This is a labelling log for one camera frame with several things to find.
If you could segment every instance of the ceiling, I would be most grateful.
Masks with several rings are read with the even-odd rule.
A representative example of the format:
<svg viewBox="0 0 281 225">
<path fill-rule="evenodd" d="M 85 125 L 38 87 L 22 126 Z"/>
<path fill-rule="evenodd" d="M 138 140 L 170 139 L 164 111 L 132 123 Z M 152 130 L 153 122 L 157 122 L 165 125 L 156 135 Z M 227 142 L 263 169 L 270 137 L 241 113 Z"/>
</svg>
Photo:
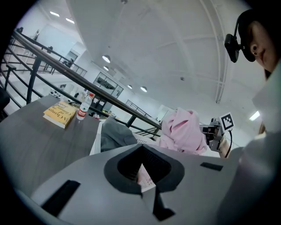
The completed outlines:
<svg viewBox="0 0 281 225">
<path fill-rule="evenodd" d="M 251 99 L 264 84 L 263 72 L 242 53 L 232 63 L 224 48 L 224 37 L 233 32 L 244 5 L 232 0 L 41 2 L 73 18 L 94 63 L 109 66 L 113 76 L 124 75 L 120 82 L 132 85 L 133 92 L 169 107 L 177 107 L 175 98 L 200 96 L 231 105 L 245 118 L 255 112 Z M 105 54 L 110 64 L 101 58 Z"/>
</svg>

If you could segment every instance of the pink cloth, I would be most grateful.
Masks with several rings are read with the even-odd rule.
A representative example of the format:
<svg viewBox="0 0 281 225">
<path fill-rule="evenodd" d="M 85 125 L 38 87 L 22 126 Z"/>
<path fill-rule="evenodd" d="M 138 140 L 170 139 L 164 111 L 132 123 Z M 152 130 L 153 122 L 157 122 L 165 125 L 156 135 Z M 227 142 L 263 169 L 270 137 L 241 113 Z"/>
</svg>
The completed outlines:
<svg viewBox="0 0 281 225">
<path fill-rule="evenodd" d="M 201 133 L 195 111 L 177 108 L 164 118 L 159 146 L 174 151 L 202 154 L 207 150 L 205 135 Z"/>
</svg>

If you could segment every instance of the wire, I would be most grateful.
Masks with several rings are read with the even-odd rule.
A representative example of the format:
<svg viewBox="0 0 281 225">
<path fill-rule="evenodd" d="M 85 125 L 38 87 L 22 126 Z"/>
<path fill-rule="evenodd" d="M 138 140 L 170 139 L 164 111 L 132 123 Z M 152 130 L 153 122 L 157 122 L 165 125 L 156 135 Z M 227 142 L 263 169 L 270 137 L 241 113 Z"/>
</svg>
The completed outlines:
<svg viewBox="0 0 281 225">
<path fill-rule="evenodd" d="M 225 158 L 227 158 L 227 156 L 228 156 L 228 154 L 229 154 L 229 152 L 231 150 L 231 146 L 232 146 L 232 132 L 231 131 L 232 131 L 232 129 L 228 131 L 229 134 L 230 134 L 230 146 L 229 146 L 229 149 L 227 151 L 227 154 L 225 155 Z"/>
</svg>

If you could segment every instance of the gray table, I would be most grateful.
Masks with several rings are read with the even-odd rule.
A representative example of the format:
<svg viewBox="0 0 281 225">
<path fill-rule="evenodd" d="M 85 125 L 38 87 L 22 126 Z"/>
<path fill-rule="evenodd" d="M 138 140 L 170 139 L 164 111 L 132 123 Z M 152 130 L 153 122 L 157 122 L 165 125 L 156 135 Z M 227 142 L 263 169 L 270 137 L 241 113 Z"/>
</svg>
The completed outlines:
<svg viewBox="0 0 281 225">
<path fill-rule="evenodd" d="M 59 100 L 43 97 L 0 123 L 0 157 L 14 187 L 27 196 L 74 161 L 90 154 L 99 121 L 76 116 L 65 129 L 43 118 Z"/>
</svg>

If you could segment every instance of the yellow book cover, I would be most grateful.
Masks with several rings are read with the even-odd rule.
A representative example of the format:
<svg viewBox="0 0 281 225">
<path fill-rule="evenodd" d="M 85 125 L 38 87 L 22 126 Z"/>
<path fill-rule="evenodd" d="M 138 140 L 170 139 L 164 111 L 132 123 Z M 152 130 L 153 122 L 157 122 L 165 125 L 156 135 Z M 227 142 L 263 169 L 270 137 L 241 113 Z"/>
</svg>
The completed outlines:
<svg viewBox="0 0 281 225">
<path fill-rule="evenodd" d="M 43 117 L 59 127 L 65 128 L 75 115 L 76 110 L 77 108 L 60 101 L 44 111 Z"/>
</svg>

